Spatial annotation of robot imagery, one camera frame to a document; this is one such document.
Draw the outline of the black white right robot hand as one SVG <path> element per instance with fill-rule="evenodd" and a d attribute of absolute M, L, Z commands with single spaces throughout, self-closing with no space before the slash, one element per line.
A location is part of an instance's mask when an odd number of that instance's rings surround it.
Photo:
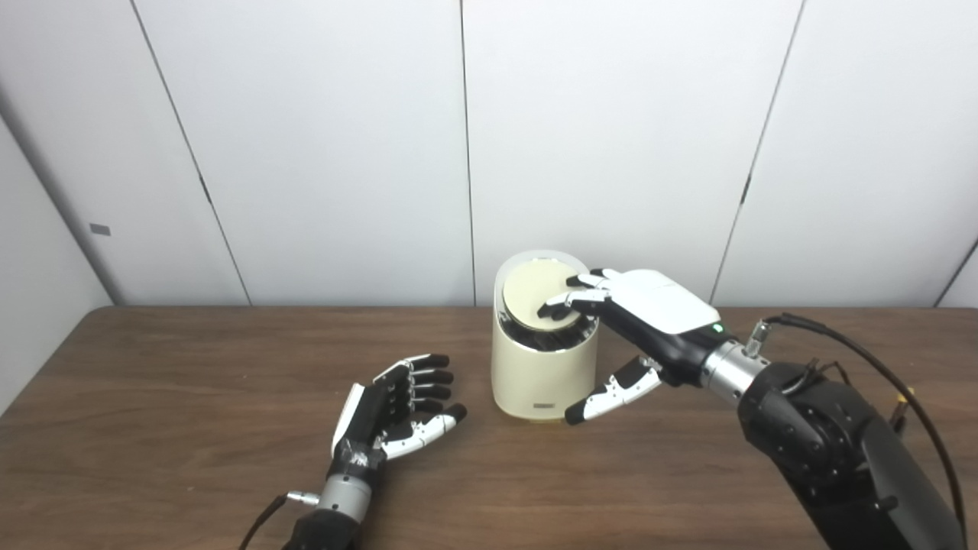
<path fill-rule="evenodd" d="M 716 309 L 655 270 L 598 268 L 569 277 L 566 285 L 570 290 L 546 299 L 538 317 L 562 320 L 576 311 L 597 318 L 642 352 L 567 407 L 569 425 L 632 403 L 663 383 L 701 389 L 707 358 L 734 338 Z"/>

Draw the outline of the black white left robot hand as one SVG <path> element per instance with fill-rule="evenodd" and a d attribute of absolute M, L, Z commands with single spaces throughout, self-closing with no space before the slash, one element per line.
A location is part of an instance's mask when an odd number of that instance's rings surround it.
<path fill-rule="evenodd" d="M 425 353 L 396 361 L 368 384 L 353 384 L 333 432 L 328 478 L 380 485 L 387 463 L 458 427 L 468 414 L 449 403 L 450 358 Z"/>

